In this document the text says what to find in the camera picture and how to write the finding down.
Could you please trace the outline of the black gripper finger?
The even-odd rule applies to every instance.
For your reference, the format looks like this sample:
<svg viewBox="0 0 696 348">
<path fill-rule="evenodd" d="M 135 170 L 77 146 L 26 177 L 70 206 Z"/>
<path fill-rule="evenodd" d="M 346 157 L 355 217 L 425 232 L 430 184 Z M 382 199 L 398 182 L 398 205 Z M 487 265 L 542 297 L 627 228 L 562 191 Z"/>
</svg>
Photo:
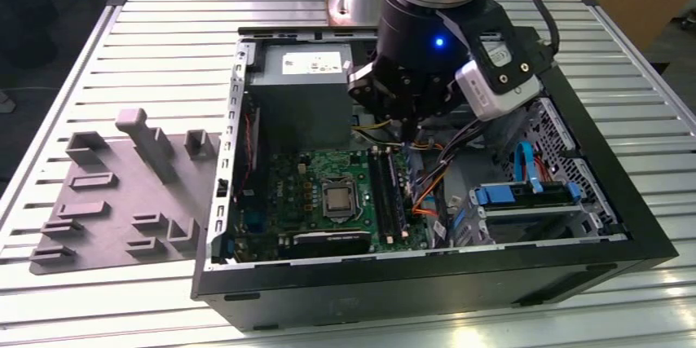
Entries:
<svg viewBox="0 0 696 348">
<path fill-rule="evenodd" d="M 373 60 L 347 73 L 347 94 L 382 120 L 399 123 L 399 141 L 415 138 L 415 108 L 403 74 L 385 60 Z"/>
<path fill-rule="evenodd" d="M 430 78 L 421 93 L 415 95 L 415 119 L 423 122 L 441 117 L 462 103 L 462 92 L 457 83 L 443 78 Z"/>
</svg>

